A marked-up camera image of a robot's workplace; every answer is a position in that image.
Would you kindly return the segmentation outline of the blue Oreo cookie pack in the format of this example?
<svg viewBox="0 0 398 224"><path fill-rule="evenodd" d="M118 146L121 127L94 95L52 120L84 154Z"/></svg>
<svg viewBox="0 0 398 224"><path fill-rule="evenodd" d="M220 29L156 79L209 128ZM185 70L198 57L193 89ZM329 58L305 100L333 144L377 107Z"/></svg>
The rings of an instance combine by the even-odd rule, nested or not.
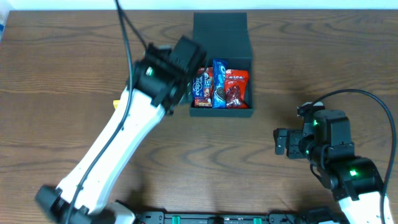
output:
<svg viewBox="0 0 398 224"><path fill-rule="evenodd" d="M227 69L227 62L221 59L213 59L213 78L214 78L214 92L213 92L213 108L225 109L226 98L224 90L225 75Z"/></svg>

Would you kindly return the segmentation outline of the red snack pouch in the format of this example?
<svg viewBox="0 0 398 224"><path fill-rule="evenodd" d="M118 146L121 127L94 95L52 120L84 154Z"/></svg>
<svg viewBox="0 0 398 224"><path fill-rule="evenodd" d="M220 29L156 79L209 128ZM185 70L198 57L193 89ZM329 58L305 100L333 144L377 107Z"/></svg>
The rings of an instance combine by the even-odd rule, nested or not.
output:
<svg viewBox="0 0 398 224"><path fill-rule="evenodd" d="M246 109L248 105L244 102L246 86L249 73L245 70L227 70L224 88L226 107L232 109Z"/></svg>

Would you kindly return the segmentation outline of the blue Eclipse mints tin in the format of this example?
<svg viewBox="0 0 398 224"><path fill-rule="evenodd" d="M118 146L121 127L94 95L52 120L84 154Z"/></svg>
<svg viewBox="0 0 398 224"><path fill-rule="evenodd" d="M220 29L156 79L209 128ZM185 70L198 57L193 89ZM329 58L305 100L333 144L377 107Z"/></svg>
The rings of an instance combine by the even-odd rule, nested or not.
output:
<svg viewBox="0 0 398 224"><path fill-rule="evenodd" d="M205 77L203 75L193 79L192 95L194 99L203 99L205 97Z"/></svg>

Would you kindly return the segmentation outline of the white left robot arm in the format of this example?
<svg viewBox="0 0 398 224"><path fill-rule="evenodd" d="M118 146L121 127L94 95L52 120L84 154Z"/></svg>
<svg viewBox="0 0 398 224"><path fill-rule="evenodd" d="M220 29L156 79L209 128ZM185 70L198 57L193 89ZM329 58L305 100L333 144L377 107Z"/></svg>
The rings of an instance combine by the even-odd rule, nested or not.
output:
<svg viewBox="0 0 398 224"><path fill-rule="evenodd" d="M35 201L55 223L134 223L136 214L111 191L134 152L191 89L206 56L183 36L174 48L149 44L131 64L127 86L96 141L56 187L43 185Z"/></svg>

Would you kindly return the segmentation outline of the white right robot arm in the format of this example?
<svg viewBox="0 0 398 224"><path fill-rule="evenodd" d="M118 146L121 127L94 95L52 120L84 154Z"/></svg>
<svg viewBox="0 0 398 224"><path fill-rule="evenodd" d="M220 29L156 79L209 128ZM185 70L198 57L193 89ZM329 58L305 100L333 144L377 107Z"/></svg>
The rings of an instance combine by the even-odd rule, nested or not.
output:
<svg viewBox="0 0 398 224"><path fill-rule="evenodd" d="M308 160L312 174L338 202L343 222L392 223L381 176L372 160L355 154L346 114L322 103L305 103L297 115L302 129L274 130L275 154Z"/></svg>

